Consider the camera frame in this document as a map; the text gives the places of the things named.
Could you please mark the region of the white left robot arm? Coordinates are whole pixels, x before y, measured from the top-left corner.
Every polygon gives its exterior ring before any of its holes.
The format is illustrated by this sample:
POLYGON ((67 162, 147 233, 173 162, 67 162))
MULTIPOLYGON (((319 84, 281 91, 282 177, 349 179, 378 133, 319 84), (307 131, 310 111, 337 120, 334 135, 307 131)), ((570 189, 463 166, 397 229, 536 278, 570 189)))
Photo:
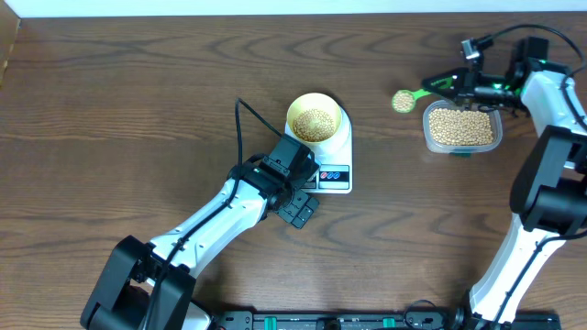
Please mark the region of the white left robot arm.
POLYGON ((234 238, 269 212, 302 228, 319 206, 303 191, 272 206, 259 189, 228 180, 198 212, 143 243, 133 236, 111 252, 80 323, 85 329, 206 329, 211 317, 193 300, 197 277, 234 238))

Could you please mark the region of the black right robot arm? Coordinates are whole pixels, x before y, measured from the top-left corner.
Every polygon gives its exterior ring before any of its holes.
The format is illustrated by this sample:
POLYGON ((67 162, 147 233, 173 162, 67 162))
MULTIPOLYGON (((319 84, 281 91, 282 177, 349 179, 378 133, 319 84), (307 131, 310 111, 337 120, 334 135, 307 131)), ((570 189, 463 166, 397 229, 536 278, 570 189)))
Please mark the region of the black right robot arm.
POLYGON ((586 173, 586 114, 576 96, 575 71, 548 58, 548 41, 527 37, 515 44, 503 76, 483 72, 493 36, 462 41, 467 68, 448 71, 452 84, 429 92, 458 105, 512 107, 529 113, 538 140, 510 192, 511 225, 489 269, 466 293, 452 329, 512 329, 519 303, 548 259, 566 242, 586 235, 586 181, 562 172, 586 173))

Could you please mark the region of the green plastic measuring scoop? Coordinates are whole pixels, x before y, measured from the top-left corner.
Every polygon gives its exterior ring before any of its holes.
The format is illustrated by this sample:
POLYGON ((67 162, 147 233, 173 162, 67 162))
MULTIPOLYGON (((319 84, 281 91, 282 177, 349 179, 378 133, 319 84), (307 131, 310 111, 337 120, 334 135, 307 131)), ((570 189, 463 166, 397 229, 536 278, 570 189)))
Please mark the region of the green plastic measuring scoop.
POLYGON ((409 113, 416 105, 419 98, 430 95, 425 89, 415 92, 409 90, 398 90, 392 98, 392 109, 398 113, 409 113))

